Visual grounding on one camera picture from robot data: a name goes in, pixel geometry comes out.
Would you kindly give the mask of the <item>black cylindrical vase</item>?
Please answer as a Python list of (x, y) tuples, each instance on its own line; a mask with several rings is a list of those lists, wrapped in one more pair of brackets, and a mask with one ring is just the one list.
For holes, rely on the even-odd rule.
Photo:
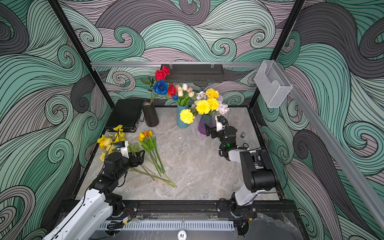
[(156, 127), (159, 124), (159, 117), (155, 106), (151, 104), (150, 100), (145, 100), (142, 102), (142, 108), (147, 126)]

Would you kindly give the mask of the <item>yellow flower bunch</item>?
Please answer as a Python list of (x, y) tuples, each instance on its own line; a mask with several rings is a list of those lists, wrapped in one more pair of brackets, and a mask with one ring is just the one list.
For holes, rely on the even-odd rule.
[[(155, 171), (152, 171), (152, 169), (150, 167), (147, 167), (146, 166), (146, 163), (150, 163), (151, 165), (153, 165), (152, 161), (147, 161), (143, 164), (143, 166), (145, 166), (148, 170), (148, 172), (153, 175), (153, 177), (156, 179), (156, 182), (157, 181), (161, 181), (163, 182), (164, 184), (172, 187), (172, 188), (177, 188), (177, 185), (166, 175), (166, 174), (161, 174), (161, 176), (159, 175), (157, 169)], [(134, 172), (134, 173), (138, 173), (138, 174), (141, 174), (141, 175), (144, 175), (144, 176), (147, 176), (145, 171), (139, 166), (139, 167), (136, 167), (136, 168), (130, 168), (129, 169), (130, 172)]]

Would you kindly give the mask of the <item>pale yellow blossom spray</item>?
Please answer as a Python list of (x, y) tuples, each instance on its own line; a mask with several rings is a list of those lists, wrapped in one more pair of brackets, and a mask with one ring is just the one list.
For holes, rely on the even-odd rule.
[(102, 153), (100, 155), (100, 160), (103, 162), (104, 166), (102, 171), (105, 172), (107, 170), (107, 162), (106, 159), (113, 153), (120, 153), (116, 150), (116, 146), (114, 145), (114, 136), (115, 135), (109, 135), (105, 136), (103, 135), (101, 138), (98, 139), (97, 143), (99, 144), (99, 148), (102, 150)]

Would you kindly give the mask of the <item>yellow ranunculus stem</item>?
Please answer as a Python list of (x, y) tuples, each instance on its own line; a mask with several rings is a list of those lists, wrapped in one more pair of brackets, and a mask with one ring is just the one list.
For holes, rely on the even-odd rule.
[[(125, 137), (125, 133), (123, 132), (123, 129), (122, 129), (122, 125), (119, 125), (117, 127), (114, 128), (114, 131), (116, 131), (115, 133), (115, 136), (114, 136), (114, 145), (116, 146), (116, 144), (120, 141), (127, 141), (126, 137)], [(141, 142), (138, 141), (137, 143), (129, 143), (129, 153), (137, 153), (141, 150), (145, 150), (143, 149), (142, 145), (141, 145)], [(145, 158), (144, 158), (144, 163), (145, 162), (149, 162), (151, 161), (151, 157), (150, 155), (146, 152), (145, 150)], [(150, 167), (152, 169), (152, 171), (155, 171), (156, 169), (154, 168), (153, 165), (151, 165), (150, 163), (146, 163), (146, 166), (147, 167)]]

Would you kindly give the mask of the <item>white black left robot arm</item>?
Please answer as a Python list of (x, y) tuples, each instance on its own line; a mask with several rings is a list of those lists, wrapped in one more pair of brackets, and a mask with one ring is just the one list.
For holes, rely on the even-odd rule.
[(114, 152), (105, 157), (104, 170), (90, 184), (83, 198), (44, 240), (87, 240), (110, 216), (123, 213), (122, 196), (113, 191), (119, 180), (144, 162), (145, 151)]

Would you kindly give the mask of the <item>single yellow tulip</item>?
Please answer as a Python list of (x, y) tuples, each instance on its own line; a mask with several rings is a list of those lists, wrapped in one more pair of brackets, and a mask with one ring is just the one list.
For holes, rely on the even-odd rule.
[(159, 152), (158, 152), (158, 149), (157, 149), (157, 140), (156, 140), (156, 137), (153, 135), (153, 132), (151, 130), (148, 131), (148, 138), (149, 138), (149, 142), (150, 142), (150, 145), (151, 145), (151, 149), (153, 150), (156, 158), (157, 158), (157, 161), (159, 162), (159, 165), (160, 165), (160, 169), (161, 169), (161, 172), (163, 174), (166, 173), (165, 171), (165, 168), (164, 168), (164, 165), (163, 165), (163, 162), (160, 158), (160, 155), (159, 155)]

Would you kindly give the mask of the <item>orange yellow tulip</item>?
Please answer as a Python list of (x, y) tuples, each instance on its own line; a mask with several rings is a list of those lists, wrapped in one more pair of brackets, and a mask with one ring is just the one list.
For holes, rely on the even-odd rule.
[(152, 131), (145, 131), (144, 135), (145, 135), (145, 138), (143, 140), (143, 143), (144, 142), (146, 143), (148, 152), (150, 152), (152, 161), (155, 164), (155, 166), (158, 170), (158, 173), (160, 175), (165, 174), (166, 171), (165, 171), (164, 165), (162, 163), (162, 160), (161, 160), (160, 155), (159, 155), (158, 150), (157, 150), (156, 137), (153, 135)]

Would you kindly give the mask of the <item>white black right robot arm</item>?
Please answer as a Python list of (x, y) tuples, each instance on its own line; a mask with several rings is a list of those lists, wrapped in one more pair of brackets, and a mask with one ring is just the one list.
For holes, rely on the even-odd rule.
[(262, 149), (250, 150), (248, 145), (237, 145), (237, 129), (228, 124), (218, 127), (210, 127), (205, 124), (206, 136), (219, 139), (219, 156), (229, 162), (241, 164), (243, 185), (231, 197), (233, 210), (249, 206), (260, 194), (267, 194), (276, 186), (277, 179), (271, 167), (261, 166), (263, 158), (267, 157)]

